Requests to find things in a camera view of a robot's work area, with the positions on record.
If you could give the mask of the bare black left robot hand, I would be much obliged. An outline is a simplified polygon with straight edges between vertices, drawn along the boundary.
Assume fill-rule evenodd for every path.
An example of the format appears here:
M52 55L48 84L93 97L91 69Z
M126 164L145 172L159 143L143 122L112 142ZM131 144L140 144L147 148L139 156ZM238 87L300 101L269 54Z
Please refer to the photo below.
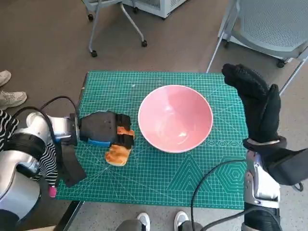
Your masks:
M120 127L129 132L130 125L131 120L128 115L97 111L81 118L79 138L100 147L110 147L114 144L130 149L134 145L133 135L117 132Z

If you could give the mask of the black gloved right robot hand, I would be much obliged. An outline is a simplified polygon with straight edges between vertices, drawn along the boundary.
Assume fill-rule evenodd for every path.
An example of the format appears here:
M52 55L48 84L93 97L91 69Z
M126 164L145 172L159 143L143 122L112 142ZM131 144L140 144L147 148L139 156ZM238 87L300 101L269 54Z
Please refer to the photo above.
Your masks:
M244 106L248 138L258 143L279 140L281 99L276 84L268 86L256 71L242 64L224 64L224 82L237 90Z

